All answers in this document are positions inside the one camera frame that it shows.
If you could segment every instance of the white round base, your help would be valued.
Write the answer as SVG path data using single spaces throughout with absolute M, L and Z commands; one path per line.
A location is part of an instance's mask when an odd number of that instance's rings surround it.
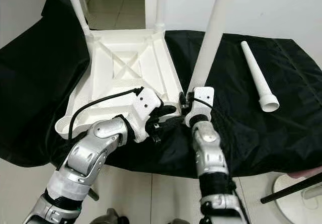
M 302 180 L 304 180 L 303 177 L 293 179 L 286 174 L 281 175 L 273 184 L 273 193 L 301 182 Z M 302 194 L 307 189 L 295 192 L 291 195 L 276 200 L 276 204 L 280 211 L 293 224 L 322 223 L 322 196 L 320 195 L 305 200 L 302 198 Z

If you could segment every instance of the tiled floor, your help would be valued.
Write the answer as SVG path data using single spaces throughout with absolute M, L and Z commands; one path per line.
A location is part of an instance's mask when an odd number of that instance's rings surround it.
M 90 0 L 86 14 L 91 29 L 144 29 L 144 0 Z
M 21 223 L 43 193 L 53 171 L 51 165 L 21 168 L 0 159 L 0 223 Z M 278 175 L 234 179 L 252 224 L 289 224 L 273 202 L 265 205 L 259 202 L 271 192 Z M 93 188 L 100 200 L 85 199 L 77 224 L 89 224 L 109 207 L 126 215 L 131 224 L 167 224 L 174 218 L 195 224 L 201 217 L 198 180 L 105 166 Z

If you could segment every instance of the black cloth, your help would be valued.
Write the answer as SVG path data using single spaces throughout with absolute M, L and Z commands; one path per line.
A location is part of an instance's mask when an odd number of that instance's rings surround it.
M 85 37 L 69 0 L 47 0 L 42 19 L 0 50 L 0 157 L 30 167 L 58 165 L 68 154 L 54 124 L 89 65 Z M 167 31 L 184 91 L 204 33 Z M 264 113 L 240 42 L 248 41 L 280 102 Z M 207 86 L 215 88 L 213 125 L 233 176 L 292 172 L 322 165 L 322 72 L 293 41 L 224 34 Z M 107 164 L 133 171 L 196 177 L 190 129 L 183 125 L 129 143 Z
M 30 167 L 64 141 L 55 122 L 90 56 L 69 0 L 47 0 L 42 18 L 0 49 L 0 157 Z

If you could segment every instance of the robotic hand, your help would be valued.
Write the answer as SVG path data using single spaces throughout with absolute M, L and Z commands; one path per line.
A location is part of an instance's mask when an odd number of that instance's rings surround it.
M 183 120 L 192 128 L 196 152 L 201 211 L 205 215 L 200 223 L 247 223 L 246 214 L 233 192 L 234 182 L 220 148 L 220 137 L 210 122 L 214 89 L 195 88 L 193 95 L 191 101 L 188 99 L 186 104 L 182 104 L 182 112 L 189 112 L 185 117 L 173 117 L 160 123 L 160 116 L 173 113 L 176 108 L 164 106 L 151 89 L 137 89 L 133 109 L 126 118 L 119 115 L 94 123 L 87 135 L 73 146 L 60 168 L 53 173 L 45 193 L 24 224 L 74 223 L 110 153 L 130 141 L 142 142 L 148 136 L 158 144 L 161 129 L 173 127 Z

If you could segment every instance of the black fabric cover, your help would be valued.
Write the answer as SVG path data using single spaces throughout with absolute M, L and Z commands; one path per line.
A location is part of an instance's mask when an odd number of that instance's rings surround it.
M 0 50 L 0 157 L 20 166 L 68 154 L 54 131 L 90 58 L 69 0 L 47 0 L 43 18 Z M 204 33 L 167 31 L 184 91 Z M 248 41 L 280 109 L 264 113 L 240 42 Z M 213 124 L 233 176 L 293 172 L 322 165 L 322 72 L 293 41 L 224 34 L 207 86 L 215 88 Z M 133 171 L 196 177 L 190 129 L 165 131 L 109 155 L 107 164 Z
M 55 122 L 89 65 L 69 0 L 47 0 L 42 18 L 0 49 L 0 157 L 30 167 L 51 161 Z

